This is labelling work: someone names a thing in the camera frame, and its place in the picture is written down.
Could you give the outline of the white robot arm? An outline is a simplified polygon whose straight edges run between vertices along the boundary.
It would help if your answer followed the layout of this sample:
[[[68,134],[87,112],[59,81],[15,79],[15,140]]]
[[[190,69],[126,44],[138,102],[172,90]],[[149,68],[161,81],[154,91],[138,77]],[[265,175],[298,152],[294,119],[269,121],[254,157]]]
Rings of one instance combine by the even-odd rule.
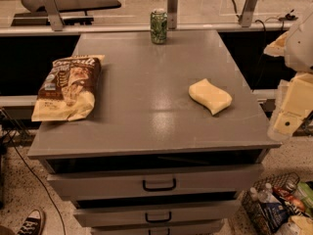
[[[268,56],[282,56],[295,71],[290,81],[281,80],[268,136],[285,141],[313,112],[313,5],[310,5],[288,31],[266,46]]]

